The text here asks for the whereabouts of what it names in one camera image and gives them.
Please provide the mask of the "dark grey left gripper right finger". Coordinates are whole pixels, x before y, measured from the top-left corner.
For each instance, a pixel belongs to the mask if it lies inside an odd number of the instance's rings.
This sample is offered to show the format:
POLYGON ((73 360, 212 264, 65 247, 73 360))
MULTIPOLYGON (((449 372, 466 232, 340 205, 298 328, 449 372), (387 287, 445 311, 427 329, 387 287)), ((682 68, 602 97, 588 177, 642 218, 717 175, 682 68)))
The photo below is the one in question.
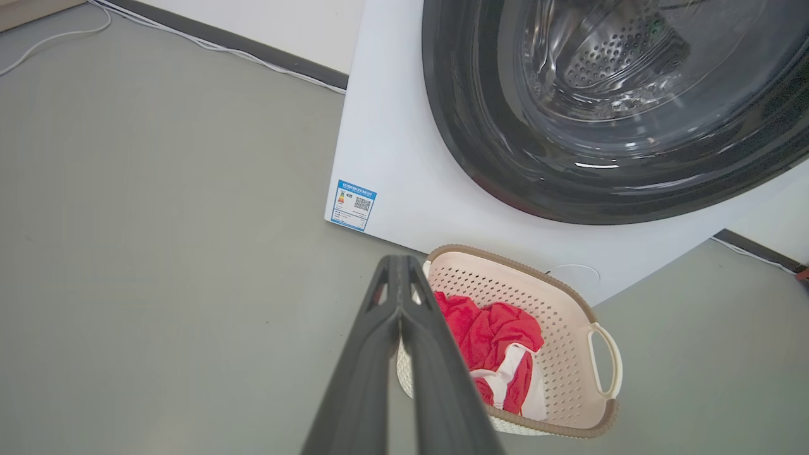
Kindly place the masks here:
POLYGON ((397 257, 401 338, 411 357, 419 455, 505 455, 415 257, 397 257))

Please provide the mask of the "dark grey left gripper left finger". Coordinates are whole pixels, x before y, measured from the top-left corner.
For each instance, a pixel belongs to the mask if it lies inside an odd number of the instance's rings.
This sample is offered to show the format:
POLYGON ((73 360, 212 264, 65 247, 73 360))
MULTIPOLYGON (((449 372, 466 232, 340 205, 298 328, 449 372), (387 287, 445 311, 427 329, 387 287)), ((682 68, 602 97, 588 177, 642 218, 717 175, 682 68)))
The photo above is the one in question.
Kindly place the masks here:
POLYGON ((401 257, 383 257, 360 302, 301 455, 387 455, 388 365, 399 339, 401 257))

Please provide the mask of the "cream perforated laundry basket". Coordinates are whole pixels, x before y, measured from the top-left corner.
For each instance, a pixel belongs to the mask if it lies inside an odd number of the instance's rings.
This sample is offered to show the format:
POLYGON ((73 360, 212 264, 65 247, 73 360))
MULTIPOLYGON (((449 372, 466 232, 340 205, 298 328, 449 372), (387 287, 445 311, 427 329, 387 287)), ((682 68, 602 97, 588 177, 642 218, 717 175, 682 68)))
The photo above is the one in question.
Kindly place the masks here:
POLYGON ((445 245, 423 263, 430 290, 467 296, 478 307, 509 303, 537 319, 547 417, 529 420, 484 403, 498 432, 601 437, 614 423, 623 380, 621 355, 585 300, 555 277, 506 257, 445 245))

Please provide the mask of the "red garment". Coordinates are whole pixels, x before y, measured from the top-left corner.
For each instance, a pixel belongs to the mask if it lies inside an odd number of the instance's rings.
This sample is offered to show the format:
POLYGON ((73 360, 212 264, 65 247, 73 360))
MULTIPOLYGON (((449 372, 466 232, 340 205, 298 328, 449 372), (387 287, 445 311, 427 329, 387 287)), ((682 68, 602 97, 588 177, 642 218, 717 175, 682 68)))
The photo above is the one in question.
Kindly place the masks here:
MULTIPOLYGON (((505 349, 512 343, 534 351, 535 365, 540 349, 544 347, 544 338, 537 319, 532 315, 509 303, 495 302, 478 307, 467 296, 448 296, 436 291, 434 297, 468 366, 469 374, 477 369, 495 370, 505 357, 505 349)), ((484 401, 482 394, 488 392, 485 381, 474 378, 473 381, 484 401)), ((509 392, 504 411, 517 411, 515 398, 516 392, 509 392)))

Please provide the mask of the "white garment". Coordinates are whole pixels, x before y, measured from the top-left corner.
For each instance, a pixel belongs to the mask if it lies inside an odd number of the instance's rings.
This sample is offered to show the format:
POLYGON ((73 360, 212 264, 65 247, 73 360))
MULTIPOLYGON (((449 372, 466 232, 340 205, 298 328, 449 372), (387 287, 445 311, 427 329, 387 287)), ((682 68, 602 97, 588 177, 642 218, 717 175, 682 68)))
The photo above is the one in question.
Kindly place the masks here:
POLYGON ((485 381, 488 392, 482 394, 484 401, 495 409, 506 409, 509 392, 516 394, 517 411, 511 414, 545 420, 547 417, 544 383, 541 369, 534 365, 535 352, 525 346, 512 343, 504 351, 505 357, 495 370, 477 369, 470 372, 474 380, 485 381))

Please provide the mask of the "blue energy label sticker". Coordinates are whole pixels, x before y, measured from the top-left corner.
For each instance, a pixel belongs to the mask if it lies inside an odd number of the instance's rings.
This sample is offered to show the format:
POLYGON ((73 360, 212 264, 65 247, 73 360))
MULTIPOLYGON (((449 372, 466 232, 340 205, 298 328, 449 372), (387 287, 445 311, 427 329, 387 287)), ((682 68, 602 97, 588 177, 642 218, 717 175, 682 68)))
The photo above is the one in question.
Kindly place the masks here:
POLYGON ((377 193, 339 179, 327 219, 356 231, 366 231, 377 193))

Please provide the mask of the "round white filter cover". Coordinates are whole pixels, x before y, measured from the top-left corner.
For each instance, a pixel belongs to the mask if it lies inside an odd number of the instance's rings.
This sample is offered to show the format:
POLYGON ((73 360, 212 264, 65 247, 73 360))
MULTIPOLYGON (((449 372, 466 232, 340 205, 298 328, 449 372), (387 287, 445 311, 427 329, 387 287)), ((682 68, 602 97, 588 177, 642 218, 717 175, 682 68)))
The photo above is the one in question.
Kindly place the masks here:
POLYGON ((582 264, 563 264, 554 266, 548 275, 560 281, 582 287, 595 287, 600 282, 600 274, 594 268, 582 264))

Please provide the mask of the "white front-load washing machine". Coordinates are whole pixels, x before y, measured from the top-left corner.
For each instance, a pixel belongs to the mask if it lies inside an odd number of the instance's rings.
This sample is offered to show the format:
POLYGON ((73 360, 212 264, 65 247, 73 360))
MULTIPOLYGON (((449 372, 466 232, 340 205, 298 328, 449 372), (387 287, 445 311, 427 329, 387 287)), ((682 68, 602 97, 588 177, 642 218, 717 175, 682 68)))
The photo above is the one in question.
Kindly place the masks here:
POLYGON ((483 190, 437 129, 423 73, 424 0, 367 0, 356 41, 325 218, 339 179, 377 193, 363 233, 430 253, 447 244, 487 250, 548 273, 588 265, 595 287, 572 285, 593 305, 631 287, 774 197, 809 159, 711 207, 641 224, 544 219, 483 190))

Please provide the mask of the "black round glass door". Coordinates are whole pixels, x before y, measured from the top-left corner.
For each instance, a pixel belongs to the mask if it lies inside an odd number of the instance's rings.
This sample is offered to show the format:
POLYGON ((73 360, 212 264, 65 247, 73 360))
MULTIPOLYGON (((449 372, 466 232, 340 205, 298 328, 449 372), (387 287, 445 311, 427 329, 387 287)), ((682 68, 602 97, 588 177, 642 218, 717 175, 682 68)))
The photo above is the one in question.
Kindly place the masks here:
POLYGON ((424 0, 422 60, 437 129, 483 190, 581 225, 673 218, 809 159, 809 41, 758 92, 692 92, 627 118, 581 123, 529 105, 518 70, 521 0, 424 0))

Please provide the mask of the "stainless steel washer drum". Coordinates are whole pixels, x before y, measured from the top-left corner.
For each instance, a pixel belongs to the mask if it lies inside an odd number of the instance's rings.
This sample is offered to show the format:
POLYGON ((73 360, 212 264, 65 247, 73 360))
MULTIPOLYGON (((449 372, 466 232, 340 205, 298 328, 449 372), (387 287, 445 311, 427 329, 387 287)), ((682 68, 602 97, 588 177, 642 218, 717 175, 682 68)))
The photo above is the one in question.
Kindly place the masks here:
POLYGON ((758 92, 809 41, 809 0, 521 0, 518 70, 547 118, 598 123, 758 92))

